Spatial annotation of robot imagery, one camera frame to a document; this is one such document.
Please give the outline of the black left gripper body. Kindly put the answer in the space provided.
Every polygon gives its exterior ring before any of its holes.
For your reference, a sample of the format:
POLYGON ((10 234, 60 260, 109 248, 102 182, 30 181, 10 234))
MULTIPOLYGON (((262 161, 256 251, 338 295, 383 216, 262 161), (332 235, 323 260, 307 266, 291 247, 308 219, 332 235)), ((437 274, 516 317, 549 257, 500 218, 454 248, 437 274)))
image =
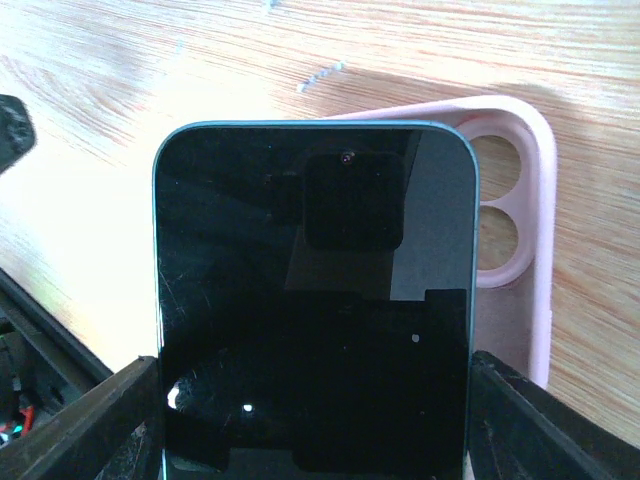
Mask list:
POLYGON ((36 143, 31 117, 24 103, 12 95, 0 95, 0 172, 4 173, 36 143))

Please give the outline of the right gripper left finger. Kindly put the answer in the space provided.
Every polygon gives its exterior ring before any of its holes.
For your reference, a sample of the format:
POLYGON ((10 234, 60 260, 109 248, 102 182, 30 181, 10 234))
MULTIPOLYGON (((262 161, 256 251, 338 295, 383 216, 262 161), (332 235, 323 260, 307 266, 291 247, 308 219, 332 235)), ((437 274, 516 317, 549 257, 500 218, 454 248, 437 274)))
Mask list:
POLYGON ((160 474, 163 406, 158 360, 140 357, 1 450, 3 479, 127 479, 160 474))

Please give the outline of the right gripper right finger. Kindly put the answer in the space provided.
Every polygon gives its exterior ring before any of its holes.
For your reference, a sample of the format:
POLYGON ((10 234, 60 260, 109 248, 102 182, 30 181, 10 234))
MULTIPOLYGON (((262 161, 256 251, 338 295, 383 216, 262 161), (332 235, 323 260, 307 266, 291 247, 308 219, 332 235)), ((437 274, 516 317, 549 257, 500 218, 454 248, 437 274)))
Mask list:
POLYGON ((637 479, 639 449, 489 352, 470 369, 468 451, 476 479, 637 479))

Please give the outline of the pink phone case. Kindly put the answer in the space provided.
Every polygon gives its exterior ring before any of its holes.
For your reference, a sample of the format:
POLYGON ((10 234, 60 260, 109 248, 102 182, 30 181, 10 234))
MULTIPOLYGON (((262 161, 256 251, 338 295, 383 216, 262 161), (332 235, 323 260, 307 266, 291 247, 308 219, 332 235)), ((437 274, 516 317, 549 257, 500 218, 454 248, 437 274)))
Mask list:
POLYGON ((549 381, 557 149, 552 129, 530 104, 480 95, 345 114, 347 120, 426 120, 468 140, 495 136, 520 159, 515 185, 485 207, 506 214, 518 244, 503 265, 477 274, 475 346, 499 357, 541 388, 549 381))

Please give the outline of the green phone black screen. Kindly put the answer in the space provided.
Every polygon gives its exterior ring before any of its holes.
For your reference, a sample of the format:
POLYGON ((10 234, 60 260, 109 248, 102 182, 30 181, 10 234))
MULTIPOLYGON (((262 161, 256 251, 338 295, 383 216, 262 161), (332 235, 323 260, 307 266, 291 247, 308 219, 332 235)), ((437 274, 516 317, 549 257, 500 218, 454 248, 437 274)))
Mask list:
POLYGON ((204 122, 153 172, 171 479, 460 479, 478 167, 419 121, 204 122))

